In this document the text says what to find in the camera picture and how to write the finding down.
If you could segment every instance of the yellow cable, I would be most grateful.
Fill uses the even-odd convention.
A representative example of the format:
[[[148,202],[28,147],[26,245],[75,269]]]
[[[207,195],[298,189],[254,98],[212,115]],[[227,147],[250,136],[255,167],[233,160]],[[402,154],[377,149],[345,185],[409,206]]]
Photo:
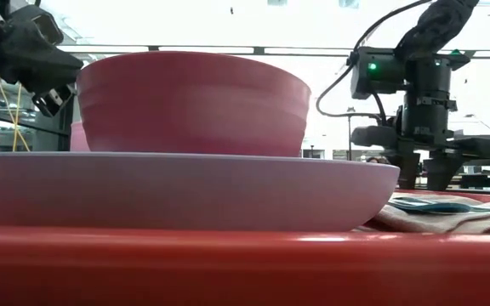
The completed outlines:
[[[22,95],[22,84],[18,84],[18,96],[16,97],[16,112],[14,113],[14,141],[13,152],[16,152],[16,140],[18,139],[18,110],[20,109],[20,96]]]
[[[14,119],[13,112],[10,110],[9,100],[7,99],[7,95],[5,94],[5,91],[3,90],[3,85],[1,84],[1,78],[0,78],[0,92],[1,92],[1,95],[3,96],[3,100],[5,101],[5,105],[7,106],[7,111],[9,112],[10,119],[13,121],[13,124],[15,126],[14,130],[18,133],[18,136],[20,136],[20,139],[22,139],[22,143],[24,144],[26,150],[29,152],[30,147],[27,145],[26,140],[24,139],[24,136],[22,136],[22,133],[17,128],[18,122]]]

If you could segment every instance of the cloth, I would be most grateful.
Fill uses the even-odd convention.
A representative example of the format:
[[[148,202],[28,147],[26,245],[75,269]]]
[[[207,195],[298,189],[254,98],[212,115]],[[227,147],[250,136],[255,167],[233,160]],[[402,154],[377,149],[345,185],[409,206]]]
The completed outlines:
[[[468,212],[431,212],[400,209],[386,205],[381,212],[357,231],[381,230],[407,233],[455,233],[455,234],[490,234],[490,202],[482,203],[477,200],[455,195],[419,195],[395,192],[392,199],[411,198],[418,201],[417,205],[425,203],[465,204],[470,206]]]

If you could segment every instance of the bowl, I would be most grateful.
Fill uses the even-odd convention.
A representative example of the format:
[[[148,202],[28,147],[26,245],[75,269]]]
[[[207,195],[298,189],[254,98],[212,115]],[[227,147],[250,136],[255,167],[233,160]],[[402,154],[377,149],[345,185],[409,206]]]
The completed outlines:
[[[0,153],[0,225],[347,231],[381,210],[399,172],[289,157]]]
[[[311,91],[250,59],[148,52],[99,60],[77,79],[92,151],[298,156]]]

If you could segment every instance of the plate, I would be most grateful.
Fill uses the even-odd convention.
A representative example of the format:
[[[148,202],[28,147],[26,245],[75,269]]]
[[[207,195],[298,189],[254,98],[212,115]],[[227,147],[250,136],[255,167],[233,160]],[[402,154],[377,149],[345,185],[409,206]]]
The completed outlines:
[[[346,231],[379,212],[398,174],[290,157],[0,153],[0,225]]]

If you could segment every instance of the folded towel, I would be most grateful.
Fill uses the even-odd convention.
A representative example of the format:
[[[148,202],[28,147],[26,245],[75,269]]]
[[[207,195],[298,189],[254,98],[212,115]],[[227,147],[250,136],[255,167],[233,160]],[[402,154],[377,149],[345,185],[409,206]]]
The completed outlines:
[[[490,202],[455,195],[394,193],[366,228],[414,233],[490,233]]]

